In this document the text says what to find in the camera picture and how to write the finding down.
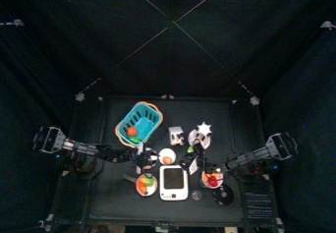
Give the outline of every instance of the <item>toy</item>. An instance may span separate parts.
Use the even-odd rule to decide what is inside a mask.
[[[170,146],[183,144],[183,131],[181,127],[169,127]]]

